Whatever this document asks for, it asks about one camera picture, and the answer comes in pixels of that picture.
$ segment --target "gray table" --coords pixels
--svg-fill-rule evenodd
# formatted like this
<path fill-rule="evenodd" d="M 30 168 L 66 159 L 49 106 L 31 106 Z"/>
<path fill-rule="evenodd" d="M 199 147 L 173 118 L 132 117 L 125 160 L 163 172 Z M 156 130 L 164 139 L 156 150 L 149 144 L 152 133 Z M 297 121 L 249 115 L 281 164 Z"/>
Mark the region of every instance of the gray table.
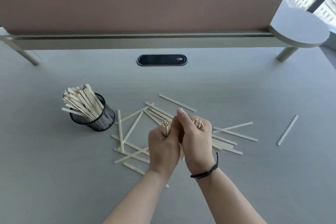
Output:
<path fill-rule="evenodd" d="M 141 178 L 113 164 L 121 158 L 110 137 L 116 125 L 97 133 L 61 111 L 64 89 L 82 83 L 122 116 L 145 101 L 173 113 L 178 106 L 162 93 L 214 126 L 252 121 L 233 131 L 259 142 L 225 135 L 244 154 L 221 151 L 221 169 L 268 223 L 334 223 L 336 72 L 318 48 L 301 49 L 284 64 L 275 60 L 279 48 L 40 51 L 39 67 L 5 45 L 0 51 L 0 74 L 9 78 L 0 82 L 2 223 L 101 223 Z M 139 67 L 135 59 L 144 53 L 181 53 L 189 63 Z M 125 131 L 133 120 L 123 123 Z M 129 141 L 144 147 L 155 124 L 146 116 L 139 124 Z M 152 223 L 214 223 L 189 175 L 179 163 Z"/>

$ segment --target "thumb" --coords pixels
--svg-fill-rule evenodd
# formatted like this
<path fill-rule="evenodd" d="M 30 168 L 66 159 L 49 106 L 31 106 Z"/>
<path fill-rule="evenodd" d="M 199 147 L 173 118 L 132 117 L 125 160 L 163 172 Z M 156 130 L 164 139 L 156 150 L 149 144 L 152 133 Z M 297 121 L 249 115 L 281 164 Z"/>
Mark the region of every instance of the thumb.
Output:
<path fill-rule="evenodd" d="M 182 108 L 177 109 L 177 117 L 181 122 L 185 132 L 192 131 L 196 128 L 190 117 Z"/>

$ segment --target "pencil holder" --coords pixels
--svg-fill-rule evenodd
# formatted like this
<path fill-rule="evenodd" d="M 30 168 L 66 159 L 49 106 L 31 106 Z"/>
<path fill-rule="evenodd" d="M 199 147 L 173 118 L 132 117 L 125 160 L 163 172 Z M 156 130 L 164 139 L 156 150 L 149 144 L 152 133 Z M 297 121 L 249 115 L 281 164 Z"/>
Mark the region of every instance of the pencil holder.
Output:
<path fill-rule="evenodd" d="M 73 113 L 70 113 L 70 118 L 77 124 L 85 125 L 94 131 L 101 132 L 109 129 L 113 125 L 116 116 L 114 111 L 106 104 L 105 99 L 98 93 L 95 93 L 95 95 L 104 106 L 102 113 L 97 119 L 90 121 L 86 117 Z"/>

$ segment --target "bundle of wooden sticks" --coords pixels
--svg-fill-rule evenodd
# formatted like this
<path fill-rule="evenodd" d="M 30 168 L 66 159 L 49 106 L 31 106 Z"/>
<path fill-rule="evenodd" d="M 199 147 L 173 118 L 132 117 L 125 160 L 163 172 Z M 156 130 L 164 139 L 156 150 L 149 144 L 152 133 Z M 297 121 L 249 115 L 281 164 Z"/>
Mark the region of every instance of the bundle of wooden sticks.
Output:
<path fill-rule="evenodd" d="M 67 88 L 63 94 L 63 101 L 67 107 L 74 109 L 62 108 L 63 111 L 84 116 L 88 121 L 97 119 L 104 109 L 89 84 Z"/>

